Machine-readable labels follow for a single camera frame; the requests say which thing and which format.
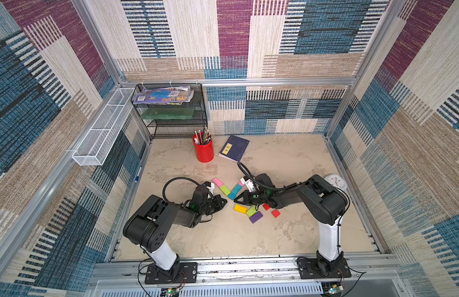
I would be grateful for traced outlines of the light green long block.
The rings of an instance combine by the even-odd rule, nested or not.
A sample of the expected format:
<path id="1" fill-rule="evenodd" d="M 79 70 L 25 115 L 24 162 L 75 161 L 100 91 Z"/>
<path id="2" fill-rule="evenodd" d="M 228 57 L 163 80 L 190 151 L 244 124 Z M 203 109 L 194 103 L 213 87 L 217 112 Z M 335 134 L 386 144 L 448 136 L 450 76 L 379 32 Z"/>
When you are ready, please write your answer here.
<path id="1" fill-rule="evenodd" d="M 227 197 L 229 197 L 230 194 L 231 194 L 231 191 L 230 191 L 224 184 L 220 186 L 220 190 L 221 190 L 222 193 L 223 193 L 224 195 L 226 195 Z"/>

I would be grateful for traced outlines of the teal long block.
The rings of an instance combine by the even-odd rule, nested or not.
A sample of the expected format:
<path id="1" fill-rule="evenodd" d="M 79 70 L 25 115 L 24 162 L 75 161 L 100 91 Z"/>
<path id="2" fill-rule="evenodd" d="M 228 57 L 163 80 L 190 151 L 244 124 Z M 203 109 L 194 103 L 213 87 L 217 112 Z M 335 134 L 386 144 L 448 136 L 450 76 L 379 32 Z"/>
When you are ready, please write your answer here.
<path id="1" fill-rule="evenodd" d="M 243 188 L 243 185 L 241 183 L 238 183 L 233 190 L 231 191 L 232 194 L 237 195 L 240 190 Z"/>

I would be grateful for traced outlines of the pink long block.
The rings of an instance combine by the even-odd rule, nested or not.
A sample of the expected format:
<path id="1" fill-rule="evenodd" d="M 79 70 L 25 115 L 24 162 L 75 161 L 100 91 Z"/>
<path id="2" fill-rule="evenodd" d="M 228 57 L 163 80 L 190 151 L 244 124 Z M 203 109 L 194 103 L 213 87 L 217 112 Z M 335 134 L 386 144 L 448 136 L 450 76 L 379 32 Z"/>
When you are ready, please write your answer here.
<path id="1" fill-rule="evenodd" d="M 213 183 L 215 183 L 219 188 L 221 188 L 224 184 L 222 181 L 220 181 L 218 178 L 214 178 Z"/>

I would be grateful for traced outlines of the purple block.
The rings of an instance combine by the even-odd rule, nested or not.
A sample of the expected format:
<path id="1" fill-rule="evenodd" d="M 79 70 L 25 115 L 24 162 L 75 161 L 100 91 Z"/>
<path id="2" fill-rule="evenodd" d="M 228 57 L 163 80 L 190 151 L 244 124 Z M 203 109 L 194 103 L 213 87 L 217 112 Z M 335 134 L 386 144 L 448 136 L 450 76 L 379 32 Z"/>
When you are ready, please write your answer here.
<path id="1" fill-rule="evenodd" d="M 263 217 L 263 214 L 261 212 L 257 211 L 252 216 L 250 216 L 249 220 L 251 221 L 251 223 L 256 223 L 262 217 Z"/>

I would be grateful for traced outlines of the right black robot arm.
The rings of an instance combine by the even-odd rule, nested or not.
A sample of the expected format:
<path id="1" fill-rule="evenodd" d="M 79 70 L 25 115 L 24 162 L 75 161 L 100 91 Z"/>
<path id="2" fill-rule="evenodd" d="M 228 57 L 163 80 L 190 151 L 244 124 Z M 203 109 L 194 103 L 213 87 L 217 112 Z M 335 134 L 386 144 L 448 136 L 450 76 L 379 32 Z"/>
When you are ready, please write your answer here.
<path id="1" fill-rule="evenodd" d="M 277 188 L 267 174 L 244 177 L 247 190 L 235 196 L 236 203 L 259 207 L 267 204 L 274 210 L 303 203 L 319 223 L 317 257 L 325 263 L 342 258 L 341 223 L 350 208 L 350 198 L 318 174 L 302 183 Z"/>

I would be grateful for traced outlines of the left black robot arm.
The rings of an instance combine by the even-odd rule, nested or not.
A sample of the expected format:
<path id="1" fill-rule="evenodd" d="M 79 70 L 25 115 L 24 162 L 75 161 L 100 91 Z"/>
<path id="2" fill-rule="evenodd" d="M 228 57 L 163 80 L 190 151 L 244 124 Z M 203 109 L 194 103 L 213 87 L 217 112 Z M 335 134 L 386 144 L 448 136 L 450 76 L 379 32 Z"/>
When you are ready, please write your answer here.
<path id="1" fill-rule="evenodd" d="M 179 256 L 170 248 L 166 237 L 173 225 L 194 228 L 203 217 L 212 217 L 223 210 L 228 201 L 214 195 L 206 184 L 198 185 L 192 198 L 176 204 L 151 195 L 128 219 L 123 236 L 140 247 L 161 272 L 176 274 Z"/>

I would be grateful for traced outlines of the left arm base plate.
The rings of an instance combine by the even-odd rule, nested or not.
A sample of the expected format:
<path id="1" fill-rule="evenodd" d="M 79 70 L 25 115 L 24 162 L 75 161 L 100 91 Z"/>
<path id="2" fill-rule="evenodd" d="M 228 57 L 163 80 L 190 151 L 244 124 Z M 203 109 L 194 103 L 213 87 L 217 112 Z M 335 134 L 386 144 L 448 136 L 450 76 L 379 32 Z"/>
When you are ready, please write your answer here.
<path id="1" fill-rule="evenodd" d="M 146 285 L 188 284 L 196 283 L 198 272 L 197 262 L 183 262 L 174 264 L 169 271 L 150 264 L 145 274 Z"/>

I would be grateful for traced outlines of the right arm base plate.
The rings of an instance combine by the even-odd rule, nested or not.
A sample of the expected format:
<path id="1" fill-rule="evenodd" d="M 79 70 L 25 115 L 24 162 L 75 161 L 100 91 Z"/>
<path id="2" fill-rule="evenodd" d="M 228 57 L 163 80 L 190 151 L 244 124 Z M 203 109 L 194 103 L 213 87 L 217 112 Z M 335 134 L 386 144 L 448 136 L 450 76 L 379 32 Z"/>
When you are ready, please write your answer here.
<path id="1" fill-rule="evenodd" d="M 301 279 L 320 279 L 320 278 L 350 278 L 351 270 L 348 268 L 346 259 L 343 256 L 337 257 L 333 261 L 328 261 L 323 257 L 316 259 L 299 257 L 296 260 L 298 272 Z"/>

